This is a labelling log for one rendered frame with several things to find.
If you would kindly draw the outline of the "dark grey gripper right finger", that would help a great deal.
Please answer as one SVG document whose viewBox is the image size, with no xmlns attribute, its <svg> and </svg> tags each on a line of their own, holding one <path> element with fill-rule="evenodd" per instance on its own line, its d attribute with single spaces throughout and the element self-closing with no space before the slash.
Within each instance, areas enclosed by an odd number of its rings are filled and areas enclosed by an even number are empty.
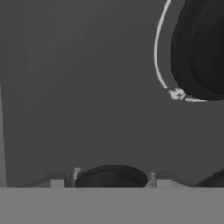
<svg viewBox="0 0 224 224">
<path fill-rule="evenodd" d="M 187 188 L 193 187 L 193 183 L 179 178 L 174 173 L 162 170 L 152 171 L 145 186 L 148 188 Z"/>
</svg>

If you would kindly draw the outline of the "dark grey hob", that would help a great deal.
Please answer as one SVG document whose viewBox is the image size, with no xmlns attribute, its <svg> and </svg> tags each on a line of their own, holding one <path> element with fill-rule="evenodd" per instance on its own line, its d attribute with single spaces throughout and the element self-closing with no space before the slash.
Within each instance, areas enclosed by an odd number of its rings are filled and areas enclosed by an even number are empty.
<svg viewBox="0 0 224 224">
<path fill-rule="evenodd" d="M 195 183 L 224 170 L 224 100 L 174 80 L 186 0 L 0 0 L 0 171 L 130 165 Z"/>
</svg>

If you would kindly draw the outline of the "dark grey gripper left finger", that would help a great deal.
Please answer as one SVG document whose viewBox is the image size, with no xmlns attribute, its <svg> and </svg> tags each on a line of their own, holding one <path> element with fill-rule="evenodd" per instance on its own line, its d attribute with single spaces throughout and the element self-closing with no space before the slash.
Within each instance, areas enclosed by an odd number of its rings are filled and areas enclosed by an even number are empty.
<svg viewBox="0 0 224 224">
<path fill-rule="evenodd" d="M 41 180 L 37 181 L 34 186 L 41 188 L 71 188 L 75 186 L 80 167 L 75 167 L 71 171 L 50 171 Z"/>
</svg>

